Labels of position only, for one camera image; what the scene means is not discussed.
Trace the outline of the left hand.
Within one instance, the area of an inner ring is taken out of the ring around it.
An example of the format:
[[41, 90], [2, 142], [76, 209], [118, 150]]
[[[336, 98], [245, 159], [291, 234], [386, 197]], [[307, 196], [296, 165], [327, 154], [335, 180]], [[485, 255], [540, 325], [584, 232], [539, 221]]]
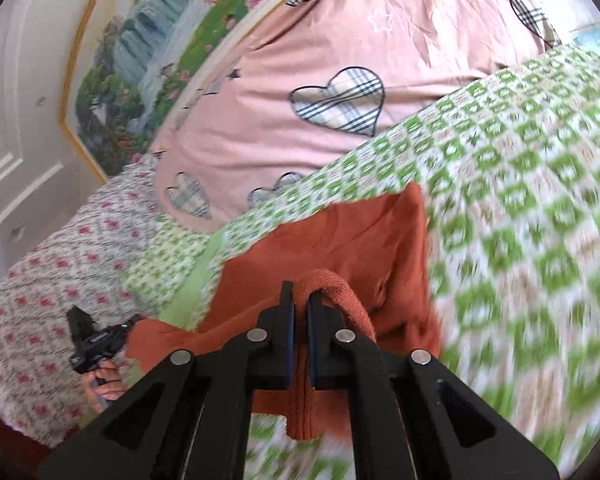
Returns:
[[100, 361], [97, 368], [83, 374], [81, 384], [88, 405], [96, 414], [120, 399], [126, 391], [117, 365], [110, 360]]

